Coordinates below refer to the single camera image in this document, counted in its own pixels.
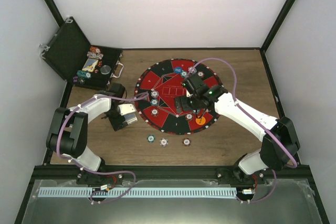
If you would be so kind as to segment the red chips seat one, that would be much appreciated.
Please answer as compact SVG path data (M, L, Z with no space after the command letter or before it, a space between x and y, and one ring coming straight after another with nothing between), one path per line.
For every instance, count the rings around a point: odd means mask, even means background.
M190 114L190 113L189 113L189 114L187 114L185 117L186 117L186 120L187 120L187 121L190 121L190 120L192 120L192 119L193 119L193 115L192 115L192 114Z

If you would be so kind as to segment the orange big blind button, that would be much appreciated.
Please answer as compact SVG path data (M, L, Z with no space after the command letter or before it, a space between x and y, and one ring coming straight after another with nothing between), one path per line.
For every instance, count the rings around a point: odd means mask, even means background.
M198 125L204 125L206 123L206 119L202 116L200 118L195 119L196 124Z

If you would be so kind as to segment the red chips seat two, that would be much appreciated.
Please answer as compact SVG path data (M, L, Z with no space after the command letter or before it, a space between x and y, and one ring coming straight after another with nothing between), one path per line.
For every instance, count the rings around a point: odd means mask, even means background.
M151 111L151 114L152 114L153 116L158 116L159 111L158 111L157 109L153 109L153 110Z

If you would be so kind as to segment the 10 chips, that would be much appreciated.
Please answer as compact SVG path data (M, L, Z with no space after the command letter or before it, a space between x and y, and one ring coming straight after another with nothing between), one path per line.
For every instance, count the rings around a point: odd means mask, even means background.
M159 93L158 93L157 91L152 91L152 92L151 92L151 96L152 96L153 98L156 98L156 97L159 96Z
M197 73L197 70L193 67L189 67L188 72L190 72L191 74L194 74L194 73Z

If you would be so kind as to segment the red chips seat seven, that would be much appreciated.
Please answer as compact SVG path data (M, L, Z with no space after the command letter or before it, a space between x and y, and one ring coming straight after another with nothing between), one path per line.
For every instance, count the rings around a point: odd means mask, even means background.
M203 73L203 72L201 72L201 71L199 71L199 72L197 73L197 75L198 75L199 77L201 77L201 78L203 78L203 77L204 77L204 73Z

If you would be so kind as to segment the blue small blind button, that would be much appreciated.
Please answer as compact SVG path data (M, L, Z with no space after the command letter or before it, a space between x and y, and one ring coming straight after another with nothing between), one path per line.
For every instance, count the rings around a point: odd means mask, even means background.
M174 73L181 74L183 72L183 69L181 67L175 67Z

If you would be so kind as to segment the blue green 50 chip stack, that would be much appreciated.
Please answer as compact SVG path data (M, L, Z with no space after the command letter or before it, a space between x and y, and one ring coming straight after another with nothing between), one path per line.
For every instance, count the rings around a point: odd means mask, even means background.
M155 141L155 136L154 135L149 135L147 137L147 141L150 142L150 143L153 143Z

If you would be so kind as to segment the red brown chip stack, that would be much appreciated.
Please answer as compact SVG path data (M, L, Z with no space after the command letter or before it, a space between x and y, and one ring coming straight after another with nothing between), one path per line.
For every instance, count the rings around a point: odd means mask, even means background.
M191 141L188 138L185 138L182 143L184 146L190 146Z

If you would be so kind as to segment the blue orange 10 chip stack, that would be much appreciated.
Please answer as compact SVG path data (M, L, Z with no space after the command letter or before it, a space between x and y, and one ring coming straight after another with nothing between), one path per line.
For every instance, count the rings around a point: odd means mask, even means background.
M162 139L160 139L160 145L162 146L162 147L166 147L167 145L168 145L168 140L166 139L166 138L162 138Z

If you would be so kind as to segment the black purple 100 chip stack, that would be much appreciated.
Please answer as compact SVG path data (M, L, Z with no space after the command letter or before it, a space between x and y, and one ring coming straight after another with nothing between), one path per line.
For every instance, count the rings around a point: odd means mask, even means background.
M77 85L77 84L84 84L86 81L86 78L84 77L79 77L79 76L74 76L72 79L73 84Z

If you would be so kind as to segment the blue green 50 chip row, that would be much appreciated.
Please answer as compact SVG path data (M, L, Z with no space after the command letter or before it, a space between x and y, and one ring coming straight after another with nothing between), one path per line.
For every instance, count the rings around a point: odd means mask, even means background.
M91 78L91 73L83 70L78 70L77 71L77 76L80 78L85 78L85 79L90 79Z

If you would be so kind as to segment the light blue slotted strip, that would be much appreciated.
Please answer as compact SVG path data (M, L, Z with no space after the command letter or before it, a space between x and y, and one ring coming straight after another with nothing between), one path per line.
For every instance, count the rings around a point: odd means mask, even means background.
M117 198L122 195L126 188L114 188L108 192L94 193L92 188L75 188L75 187L41 187L38 197L49 198ZM134 187L125 198L220 198L235 199L237 194L236 188L145 188Z

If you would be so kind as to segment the blue orange 10 chip row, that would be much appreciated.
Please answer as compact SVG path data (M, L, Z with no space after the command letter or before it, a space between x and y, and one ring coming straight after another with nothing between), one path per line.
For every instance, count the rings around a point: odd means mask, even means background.
M87 52L87 57L91 59L101 60L103 58L103 54L95 52Z

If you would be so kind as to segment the red orange chip row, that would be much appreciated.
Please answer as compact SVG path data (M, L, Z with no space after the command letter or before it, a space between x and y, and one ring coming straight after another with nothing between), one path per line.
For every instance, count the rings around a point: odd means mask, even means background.
M91 47L90 47L90 51L91 51L91 52L94 52L94 53L97 53L97 54L101 53L100 48L98 48L98 47L94 47L94 46L91 46Z

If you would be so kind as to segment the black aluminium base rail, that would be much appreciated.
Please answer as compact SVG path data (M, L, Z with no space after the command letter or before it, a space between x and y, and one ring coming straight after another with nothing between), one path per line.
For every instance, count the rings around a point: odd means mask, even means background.
M76 180L79 185L98 186L109 182L120 185L124 181L132 181L131 174L121 174L122 171L135 173L136 181L140 180L215 180L222 185L250 186L255 182L259 184L265 179L272 179L271 170L257 171L247 175L244 180L238 180L233 175L230 166L113 166L108 165L107 170L116 172L115 175L95 175L81 171L75 165L41 165L33 170L31 181L42 179L69 179Z

